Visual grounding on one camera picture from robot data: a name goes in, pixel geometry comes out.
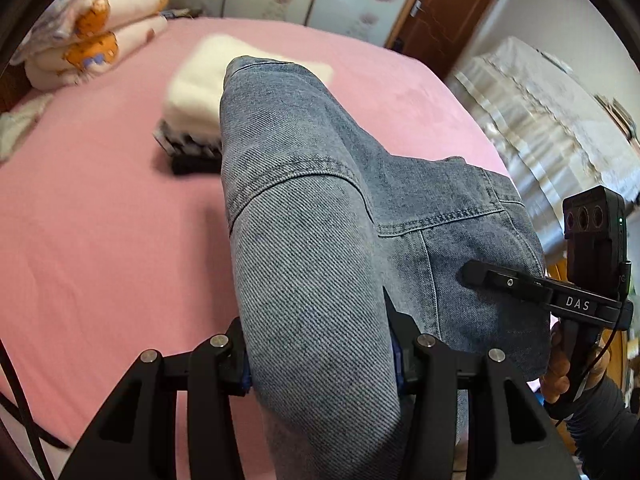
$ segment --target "door handle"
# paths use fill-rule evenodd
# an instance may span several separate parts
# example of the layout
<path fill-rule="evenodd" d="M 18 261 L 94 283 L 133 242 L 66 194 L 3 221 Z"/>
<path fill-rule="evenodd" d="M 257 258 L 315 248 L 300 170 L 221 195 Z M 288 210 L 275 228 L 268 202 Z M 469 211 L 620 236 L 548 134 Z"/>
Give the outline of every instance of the door handle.
<path fill-rule="evenodd" d="M 420 7 L 421 5 L 422 2 L 420 0 L 415 1 L 414 6 L 411 8 L 411 12 L 409 13 L 412 18 L 415 18 L 415 15 L 418 14 L 418 10 L 422 10 Z"/>

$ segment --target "jeans seam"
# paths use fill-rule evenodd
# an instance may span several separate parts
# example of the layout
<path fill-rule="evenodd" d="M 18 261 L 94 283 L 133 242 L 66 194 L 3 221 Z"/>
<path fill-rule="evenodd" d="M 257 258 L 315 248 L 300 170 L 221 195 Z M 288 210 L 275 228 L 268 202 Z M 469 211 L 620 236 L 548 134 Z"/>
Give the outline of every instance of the jeans seam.
<path fill-rule="evenodd" d="M 500 201 L 501 204 L 515 204 L 515 205 L 521 205 L 524 208 L 526 208 L 526 206 L 520 200 L 507 200 L 503 198 L 499 198 L 498 200 Z"/>
<path fill-rule="evenodd" d="M 345 182 L 351 184 L 362 197 L 367 215 L 369 216 L 371 222 L 375 224 L 373 211 L 370 206 L 369 200 L 360 189 L 358 179 L 355 174 L 353 174 L 353 172 L 347 166 L 336 160 L 330 158 L 310 158 L 272 166 L 268 170 L 262 172 L 259 176 L 252 178 L 250 183 L 234 192 L 233 195 L 235 195 L 235 197 L 233 198 L 233 200 L 231 200 L 227 208 L 229 213 L 229 231 L 233 230 L 233 225 L 236 222 L 236 219 L 244 210 L 244 208 L 251 202 L 251 200 L 260 196 L 266 190 L 271 189 L 271 187 L 282 184 L 287 180 L 313 175 L 333 176 L 336 178 L 341 178 Z"/>
<path fill-rule="evenodd" d="M 502 212 L 502 208 L 484 208 L 484 207 L 472 207 L 469 209 L 460 209 L 458 211 L 452 211 L 451 213 L 444 213 L 437 216 L 427 217 L 419 220 L 409 220 L 401 223 L 386 223 L 378 224 L 378 236 L 380 237 L 395 237 L 401 236 L 412 231 L 418 231 L 422 229 L 428 229 L 436 227 L 438 225 L 449 224 L 461 220 L 467 220 L 470 218 L 477 218 L 479 216 L 489 215 L 493 213 Z"/>
<path fill-rule="evenodd" d="M 482 172 L 484 173 L 484 176 L 487 180 L 487 182 L 489 183 L 489 186 L 491 186 L 491 190 L 493 191 L 495 197 L 502 203 L 514 203 L 511 202 L 509 200 L 500 200 L 498 198 L 498 193 L 495 190 L 494 185 L 491 183 L 491 179 L 489 179 L 489 175 L 487 175 L 486 170 L 482 170 Z M 527 250 L 529 251 L 529 254 L 533 257 L 533 260 L 536 263 L 536 268 L 538 270 L 538 272 L 540 273 L 540 276 L 544 276 L 544 272 L 542 270 L 542 266 L 540 265 L 540 261 L 538 260 L 538 256 L 536 255 L 536 251 L 533 250 L 533 247 L 531 247 L 531 245 L 529 244 L 529 242 L 527 242 L 526 237 L 524 237 L 522 235 L 522 233 L 520 232 L 519 229 L 516 228 L 516 225 L 513 223 L 513 218 L 511 218 L 511 215 L 509 213 L 509 211 L 507 211 L 505 208 L 502 208 L 502 210 L 506 213 L 507 218 L 509 219 L 509 224 L 511 224 L 511 227 L 513 228 L 513 231 L 516 233 L 516 236 L 518 237 L 518 240 L 520 241 L 520 245 L 521 246 L 525 246 L 527 248 Z"/>
<path fill-rule="evenodd" d="M 278 61 L 276 59 L 271 59 L 269 61 L 252 62 L 252 63 L 249 63 L 248 65 L 244 65 L 244 66 L 241 66 L 240 68 L 237 68 L 231 74 L 228 75 L 228 78 L 231 79 L 238 72 L 240 72 L 241 70 L 244 70 L 245 68 L 251 68 L 251 67 L 260 66 L 260 65 L 289 65 L 289 64 L 295 65 L 295 63 L 293 63 L 292 61 Z"/>
<path fill-rule="evenodd" d="M 435 280 L 433 279 L 433 269 L 431 268 L 431 257 L 429 256 L 429 251 L 427 250 L 427 242 L 424 239 L 424 234 L 422 230 L 420 230 L 419 233 L 420 233 L 420 239 L 422 240 L 422 247 L 424 248 L 424 254 L 427 257 L 427 261 L 428 261 L 431 293 L 433 294 L 433 306 L 435 308 L 435 313 L 436 313 L 436 330 L 438 332 L 437 336 L 438 336 L 438 339 L 442 341 L 442 332 L 440 331 L 440 312 L 438 310 L 438 293 L 436 291 Z"/>

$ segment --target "denim jeans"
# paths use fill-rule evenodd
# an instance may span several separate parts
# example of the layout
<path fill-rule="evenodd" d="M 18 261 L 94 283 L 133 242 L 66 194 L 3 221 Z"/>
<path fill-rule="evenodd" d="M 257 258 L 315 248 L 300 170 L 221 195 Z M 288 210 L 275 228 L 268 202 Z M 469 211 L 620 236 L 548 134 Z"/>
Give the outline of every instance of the denim jeans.
<path fill-rule="evenodd" d="M 542 275 L 508 178 L 390 155 L 292 63 L 233 60 L 220 116 L 236 295 L 280 480 L 397 476 L 412 406 L 383 286 L 452 348 L 501 348 L 527 380 L 545 370 L 548 313 L 459 279 L 472 258 Z"/>

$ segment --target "metal screw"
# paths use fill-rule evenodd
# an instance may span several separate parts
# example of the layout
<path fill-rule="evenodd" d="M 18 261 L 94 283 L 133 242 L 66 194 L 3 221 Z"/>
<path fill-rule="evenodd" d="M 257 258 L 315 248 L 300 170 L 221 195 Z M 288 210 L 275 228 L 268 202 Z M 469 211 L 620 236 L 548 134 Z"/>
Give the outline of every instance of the metal screw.
<path fill-rule="evenodd" d="M 418 345 L 420 346 L 431 348 L 432 346 L 435 346 L 435 344 L 436 338 L 434 338 L 434 336 L 432 336 L 431 334 L 420 334 L 418 336 Z"/>
<path fill-rule="evenodd" d="M 158 352 L 155 350 L 145 350 L 140 354 L 140 360 L 143 363 L 152 363 L 156 359 L 158 359 Z"/>
<path fill-rule="evenodd" d="M 507 356 L 499 348 L 491 348 L 491 350 L 489 350 L 489 358 L 491 361 L 501 363 L 507 358 Z"/>
<path fill-rule="evenodd" d="M 224 334 L 217 334 L 209 339 L 209 344 L 216 348 L 224 348 L 229 343 L 229 338 Z"/>

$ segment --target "black camera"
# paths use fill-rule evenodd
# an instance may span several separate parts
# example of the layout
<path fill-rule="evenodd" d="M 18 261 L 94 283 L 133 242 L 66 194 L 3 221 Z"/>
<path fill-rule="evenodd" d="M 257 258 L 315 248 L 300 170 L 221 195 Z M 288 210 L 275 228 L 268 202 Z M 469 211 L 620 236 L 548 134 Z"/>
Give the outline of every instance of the black camera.
<path fill-rule="evenodd" d="M 539 304 L 562 323 L 562 349 L 571 361 L 570 388 L 554 404 L 545 403 L 556 420 L 570 416 L 583 394 L 593 348 L 605 328 L 627 330 L 633 304 L 626 300 L 631 263 L 626 260 L 625 202 L 603 186 L 562 202 L 567 247 L 567 278 L 558 282 L 472 260 L 462 269 L 473 287 L 500 290 Z"/>
<path fill-rule="evenodd" d="M 628 293 L 625 202 L 603 186 L 562 202 L 567 278 L 612 300 Z"/>

